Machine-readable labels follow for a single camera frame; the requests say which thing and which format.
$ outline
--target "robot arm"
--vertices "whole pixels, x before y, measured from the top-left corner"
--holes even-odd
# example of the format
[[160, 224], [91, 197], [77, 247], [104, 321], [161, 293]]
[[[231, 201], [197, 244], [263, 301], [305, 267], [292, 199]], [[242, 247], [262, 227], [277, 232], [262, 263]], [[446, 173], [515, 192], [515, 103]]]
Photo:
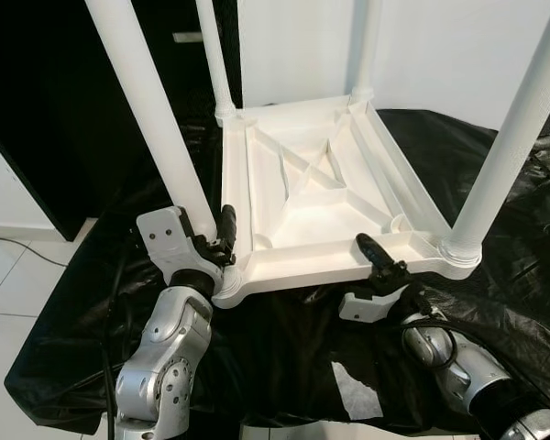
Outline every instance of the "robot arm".
[[[386, 317], [387, 299], [394, 305], [404, 286], [412, 283], [412, 277], [405, 263], [395, 263], [369, 236], [360, 234], [357, 243], [373, 263], [369, 280], [375, 294], [355, 303], [348, 293], [340, 305], [340, 316], [373, 322], [362, 317]], [[492, 440], [550, 440], [550, 409], [537, 396], [525, 393], [489, 351], [464, 337], [439, 310], [431, 308], [422, 297], [417, 300], [393, 317], [401, 315], [405, 347], [413, 358], [434, 372], [448, 407], [473, 416]]]
[[234, 209], [225, 206], [218, 238], [194, 236], [185, 210], [175, 206], [137, 219], [148, 254], [163, 272], [161, 292], [140, 345], [115, 387], [117, 440], [169, 440], [189, 427], [193, 377], [212, 335], [209, 298], [234, 262]]

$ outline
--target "wrinkled plastic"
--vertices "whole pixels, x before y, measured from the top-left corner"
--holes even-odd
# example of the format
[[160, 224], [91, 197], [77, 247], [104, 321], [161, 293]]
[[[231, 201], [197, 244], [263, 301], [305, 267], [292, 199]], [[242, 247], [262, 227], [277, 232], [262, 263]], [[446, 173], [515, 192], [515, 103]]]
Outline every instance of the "wrinkled plastic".
[[[379, 114], [454, 223], [496, 133], [432, 112]], [[220, 132], [210, 122], [181, 128], [217, 214]], [[95, 431], [105, 410], [100, 341], [116, 262], [136, 215], [168, 204], [158, 173], [144, 160], [61, 277], [5, 380], [35, 423]], [[465, 323], [550, 404], [550, 137], [526, 161], [485, 240], [480, 267], [467, 280], [416, 279], [432, 304]], [[472, 420], [444, 407], [432, 376], [404, 355], [398, 334], [340, 320], [338, 305], [353, 286], [368, 287], [363, 281], [261, 293], [234, 309], [215, 309], [193, 408], [252, 425], [350, 422], [334, 363], [379, 400], [382, 416], [362, 423], [399, 434], [433, 426], [477, 432]], [[143, 247], [132, 249], [121, 280], [123, 306], [111, 325], [115, 373], [125, 342], [136, 349], [163, 287]]]

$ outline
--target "white tile floor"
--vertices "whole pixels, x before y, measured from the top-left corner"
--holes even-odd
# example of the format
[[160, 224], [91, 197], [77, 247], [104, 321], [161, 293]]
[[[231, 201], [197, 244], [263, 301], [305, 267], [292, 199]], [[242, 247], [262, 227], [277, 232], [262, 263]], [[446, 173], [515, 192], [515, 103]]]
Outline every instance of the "white tile floor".
[[[24, 242], [46, 257], [67, 264], [94, 220], [73, 243]], [[105, 424], [95, 436], [35, 426], [6, 393], [3, 380], [64, 268], [23, 247], [0, 242], [0, 440], [105, 440]], [[399, 440], [398, 435], [359, 424], [313, 423], [298, 428], [245, 428], [242, 440]], [[433, 437], [452, 440], [452, 436]]]

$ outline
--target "white wall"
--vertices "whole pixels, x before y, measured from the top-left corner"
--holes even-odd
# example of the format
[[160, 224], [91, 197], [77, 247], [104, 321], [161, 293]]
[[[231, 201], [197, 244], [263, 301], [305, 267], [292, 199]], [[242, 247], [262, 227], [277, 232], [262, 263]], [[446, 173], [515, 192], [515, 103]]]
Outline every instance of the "white wall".
[[52, 222], [0, 154], [0, 236], [32, 239], [58, 235]]
[[[245, 106], [348, 94], [365, 1], [239, 0]], [[385, 0], [375, 106], [500, 128], [549, 17], [550, 0]]]

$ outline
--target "black plastic sheet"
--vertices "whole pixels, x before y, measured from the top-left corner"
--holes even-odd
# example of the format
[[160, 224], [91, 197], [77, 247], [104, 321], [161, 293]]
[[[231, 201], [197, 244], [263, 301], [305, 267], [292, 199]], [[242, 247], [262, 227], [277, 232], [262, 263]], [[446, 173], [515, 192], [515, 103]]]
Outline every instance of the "black plastic sheet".
[[[452, 224], [496, 133], [426, 111], [379, 114]], [[181, 128], [217, 214], [221, 133], [213, 121]], [[61, 277], [5, 379], [35, 423], [95, 431], [105, 410], [100, 341], [120, 249], [136, 215], [168, 204], [158, 173], [143, 160]], [[485, 240], [479, 268], [467, 280], [416, 278], [432, 304], [512, 362], [550, 404], [550, 137], [540, 139], [526, 161]], [[193, 408], [249, 425], [349, 422], [336, 362], [379, 396], [382, 417], [362, 423], [399, 434], [433, 426], [477, 432], [471, 420], [442, 405], [431, 375], [403, 354], [399, 335], [339, 319], [338, 305], [353, 285], [366, 288], [346, 283], [261, 293], [235, 309], [214, 309]], [[112, 320], [115, 372], [126, 341], [130, 350], [137, 347], [163, 287], [144, 249], [133, 249], [120, 288], [125, 306]]]

